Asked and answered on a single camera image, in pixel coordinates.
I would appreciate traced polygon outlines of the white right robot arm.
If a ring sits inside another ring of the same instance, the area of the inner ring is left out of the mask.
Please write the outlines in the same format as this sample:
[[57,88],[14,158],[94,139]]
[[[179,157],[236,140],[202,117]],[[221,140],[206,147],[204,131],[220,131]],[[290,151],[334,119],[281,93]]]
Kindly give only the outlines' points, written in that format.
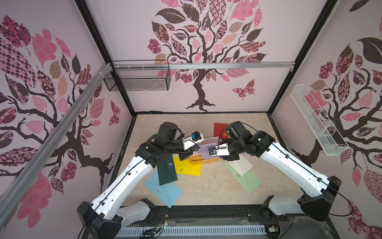
[[216,153],[226,161],[238,160],[242,153],[256,156],[275,166],[301,188],[300,198],[274,201],[269,196],[265,207],[274,215],[305,214],[316,221],[326,220],[335,197],[339,195],[342,182],[338,177],[328,177],[312,169],[264,131],[251,133],[246,124],[239,121],[228,124],[224,131],[228,138],[209,150],[210,154]]

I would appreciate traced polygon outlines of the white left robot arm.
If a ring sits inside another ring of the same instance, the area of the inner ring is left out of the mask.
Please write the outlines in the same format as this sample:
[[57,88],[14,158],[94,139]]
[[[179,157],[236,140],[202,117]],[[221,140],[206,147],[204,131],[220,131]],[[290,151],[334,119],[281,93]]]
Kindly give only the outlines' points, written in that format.
[[80,220],[93,239],[113,239],[119,231],[133,223],[151,218],[156,206],[144,198],[134,205],[123,207],[122,203],[138,183],[168,156],[175,153],[190,157],[204,141],[196,131],[185,136],[172,122],[160,125],[136,150],[125,170],[92,202],[82,202],[77,208]]

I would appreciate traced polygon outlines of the lilac purple envelope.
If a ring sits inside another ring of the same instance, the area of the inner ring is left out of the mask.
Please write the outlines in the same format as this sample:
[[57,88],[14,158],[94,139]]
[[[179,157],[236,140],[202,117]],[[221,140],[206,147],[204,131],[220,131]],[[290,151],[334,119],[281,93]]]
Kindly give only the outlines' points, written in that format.
[[209,148],[215,148],[215,147],[216,147],[216,143],[200,145],[198,153],[204,160],[213,159],[216,157],[216,155],[209,155]]

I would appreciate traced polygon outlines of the dark green envelope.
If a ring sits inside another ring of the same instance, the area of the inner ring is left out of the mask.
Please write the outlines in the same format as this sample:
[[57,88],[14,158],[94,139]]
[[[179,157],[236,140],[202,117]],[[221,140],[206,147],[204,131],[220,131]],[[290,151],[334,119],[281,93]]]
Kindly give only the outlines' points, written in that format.
[[178,180],[172,154],[167,154],[157,165],[159,185],[165,185]]

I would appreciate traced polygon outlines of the pink envelope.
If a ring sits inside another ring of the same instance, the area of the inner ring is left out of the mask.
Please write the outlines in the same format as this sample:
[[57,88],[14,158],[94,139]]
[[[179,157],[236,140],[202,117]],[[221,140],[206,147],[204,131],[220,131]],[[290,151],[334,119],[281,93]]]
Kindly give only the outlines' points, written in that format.
[[[204,144],[210,144],[210,143],[216,143],[218,144],[218,141],[219,141],[219,137],[209,137],[209,138],[205,138],[204,141],[202,143],[199,144],[199,147],[200,145],[204,145]],[[194,152],[193,153],[193,156],[199,156],[200,154],[198,153],[198,151]]]

